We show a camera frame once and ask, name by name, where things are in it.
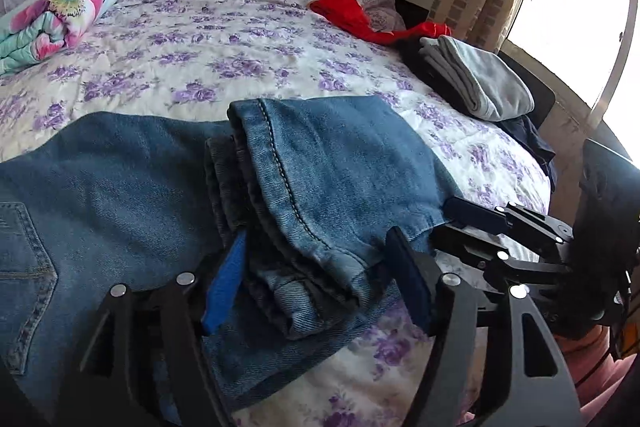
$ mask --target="blue jeans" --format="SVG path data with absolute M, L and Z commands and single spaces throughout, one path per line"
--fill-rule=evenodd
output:
M 400 225 L 425 249 L 442 201 L 458 193 L 431 150 L 376 98 L 254 100 L 229 115 L 231 125 L 91 114 L 0 164 L 0 348 L 47 416 L 110 286 L 156 287 L 193 269 L 222 247 L 218 229 L 238 219 L 264 241 L 250 245 L 244 285 L 205 338 L 206 355 L 232 409 L 274 393 L 398 299 L 380 263 L 386 230 Z M 231 135 L 248 216 L 212 209 L 214 182 L 235 185 L 213 176 L 211 145 Z M 271 257 L 261 258 L 265 251 Z M 287 279 L 292 269 L 300 283 Z M 335 304 L 311 309 L 304 291 Z M 302 317 L 292 334 L 278 321 L 287 313 Z

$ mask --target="red garment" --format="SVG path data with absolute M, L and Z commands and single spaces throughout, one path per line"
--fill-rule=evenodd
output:
M 409 30 L 397 32 L 376 32 L 369 26 L 369 18 L 356 0 L 317 0 L 309 7 L 313 12 L 325 17 L 338 28 L 367 42 L 390 46 L 400 39 L 409 37 L 429 37 L 435 39 L 440 35 L 451 35 L 446 24 L 423 22 Z

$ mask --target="jeans pocket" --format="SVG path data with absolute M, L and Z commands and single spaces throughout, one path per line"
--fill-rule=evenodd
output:
M 24 374 L 33 333 L 57 280 L 27 208 L 0 203 L 0 348 L 14 375 Z

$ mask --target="bed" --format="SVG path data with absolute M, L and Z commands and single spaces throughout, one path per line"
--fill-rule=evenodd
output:
M 226 118 L 233 100 L 377 95 L 435 151 L 464 196 L 546 213 L 549 182 L 494 125 L 462 116 L 389 48 L 361 41 L 308 10 L 313 0 L 120 0 L 74 50 L 0 78 L 0 159 L 46 142 L 95 111 L 194 121 Z M 402 28 L 393 0 L 358 0 L 374 28 Z M 527 261 L 534 254 L 501 238 Z M 478 274 L 438 254 L 442 266 Z M 477 339 L 465 406 L 479 389 Z M 268 399 L 241 426 L 400 425 L 431 343 L 402 303 L 355 341 Z

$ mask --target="silver rivet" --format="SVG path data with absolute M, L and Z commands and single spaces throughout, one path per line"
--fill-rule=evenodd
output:
M 527 296 L 527 289 L 524 284 L 519 284 L 517 286 L 512 286 L 509 288 L 509 293 L 513 295 L 516 299 L 524 299 Z
M 111 297 L 122 297 L 127 292 L 127 287 L 124 284 L 116 284 L 109 290 Z
M 196 276 L 194 276 L 191 272 L 182 272 L 178 277 L 175 278 L 175 282 L 177 282 L 180 286 L 188 286 L 193 284 L 194 280 L 196 280 Z
M 447 286 L 458 286 L 462 281 L 456 274 L 446 273 L 442 276 L 442 282 L 444 282 Z

